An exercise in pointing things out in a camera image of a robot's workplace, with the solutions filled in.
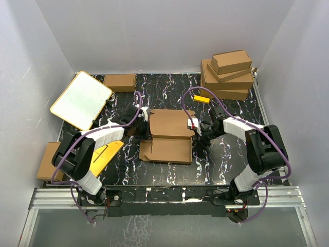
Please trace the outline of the yellow card with black drawing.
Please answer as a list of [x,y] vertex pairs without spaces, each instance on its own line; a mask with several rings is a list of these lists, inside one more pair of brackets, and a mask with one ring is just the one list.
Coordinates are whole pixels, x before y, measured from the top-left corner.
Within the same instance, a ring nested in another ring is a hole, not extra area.
[[93,152],[90,170],[95,177],[100,175],[108,163],[122,149],[123,145],[124,143],[122,141],[115,141],[104,145]]

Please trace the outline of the large stacked cardboard box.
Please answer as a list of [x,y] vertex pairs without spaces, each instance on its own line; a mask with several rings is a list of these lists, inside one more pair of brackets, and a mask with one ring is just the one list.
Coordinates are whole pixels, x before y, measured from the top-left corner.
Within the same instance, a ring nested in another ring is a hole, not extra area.
[[207,69],[207,63],[211,63],[211,59],[202,59],[200,63],[201,68],[201,86],[210,90],[247,90],[250,89],[254,83],[251,72],[225,82],[217,82]]

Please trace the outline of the white board with wooden frame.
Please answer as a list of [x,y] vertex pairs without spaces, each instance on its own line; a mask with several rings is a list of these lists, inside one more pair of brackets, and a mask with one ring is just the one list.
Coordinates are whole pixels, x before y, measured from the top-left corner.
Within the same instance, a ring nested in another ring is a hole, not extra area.
[[55,116],[86,131],[97,119],[113,91],[84,71],[80,71],[51,106]]

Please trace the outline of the top small stacked cardboard box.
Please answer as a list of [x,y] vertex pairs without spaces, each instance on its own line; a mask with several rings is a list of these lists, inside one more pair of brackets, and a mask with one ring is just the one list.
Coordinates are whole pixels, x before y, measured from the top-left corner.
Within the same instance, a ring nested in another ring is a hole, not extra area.
[[252,59],[245,50],[214,54],[211,59],[211,66],[218,75],[248,69],[251,64]]

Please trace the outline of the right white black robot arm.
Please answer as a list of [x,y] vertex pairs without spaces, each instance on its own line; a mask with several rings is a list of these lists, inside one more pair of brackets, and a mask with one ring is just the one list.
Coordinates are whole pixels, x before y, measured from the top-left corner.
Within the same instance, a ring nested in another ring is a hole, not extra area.
[[245,142],[248,161],[244,170],[230,182],[227,191],[214,191],[210,197],[214,203],[245,203],[260,185],[261,179],[285,166],[288,161],[280,131],[275,125],[254,125],[239,117],[229,117],[222,107],[211,108],[209,115],[211,122],[188,119],[188,128],[194,131],[192,149],[206,150],[213,139],[231,134]]

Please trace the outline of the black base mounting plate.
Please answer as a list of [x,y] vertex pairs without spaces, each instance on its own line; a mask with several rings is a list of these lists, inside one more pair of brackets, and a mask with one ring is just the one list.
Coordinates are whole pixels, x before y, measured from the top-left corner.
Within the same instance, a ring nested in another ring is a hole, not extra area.
[[226,217],[235,210],[247,216],[247,206],[258,206],[254,190],[234,196],[226,185],[105,186],[98,196],[80,189],[78,203],[87,211],[101,210],[103,217],[206,215]]

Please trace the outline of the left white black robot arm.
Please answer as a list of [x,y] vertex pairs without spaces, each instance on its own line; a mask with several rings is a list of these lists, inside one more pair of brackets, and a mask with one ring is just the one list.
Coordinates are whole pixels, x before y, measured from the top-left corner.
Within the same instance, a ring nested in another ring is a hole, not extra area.
[[129,107],[123,115],[108,119],[103,126],[89,131],[68,131],[54,153],[51,164],[70,178],[71,184],[78,187],[82,197],[90,204],[104,204],[105,187],[90,168],[93,153],[98,148],[129,136],[142,139],[149,137],[150,111],[149,107],[136,105]]

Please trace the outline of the aluminium frame rail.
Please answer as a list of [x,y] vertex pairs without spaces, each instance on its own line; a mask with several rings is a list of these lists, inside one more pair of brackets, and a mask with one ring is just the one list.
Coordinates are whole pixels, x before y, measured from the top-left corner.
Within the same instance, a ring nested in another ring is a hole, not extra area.
[[297,186],[260,186],[260,205],[226,217],[103,217],[66,186],[33,192],[20,246],[316,246]]

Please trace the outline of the small yellow block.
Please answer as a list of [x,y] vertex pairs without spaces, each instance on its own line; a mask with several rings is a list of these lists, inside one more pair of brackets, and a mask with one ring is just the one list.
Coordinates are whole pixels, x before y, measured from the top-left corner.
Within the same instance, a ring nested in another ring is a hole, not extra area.
[[197,101],[197,102],[205,103],[205,104],[209,104],[209,102],[210,102],[210,98],[202,97],[199,95],[195,95],[193,100]]

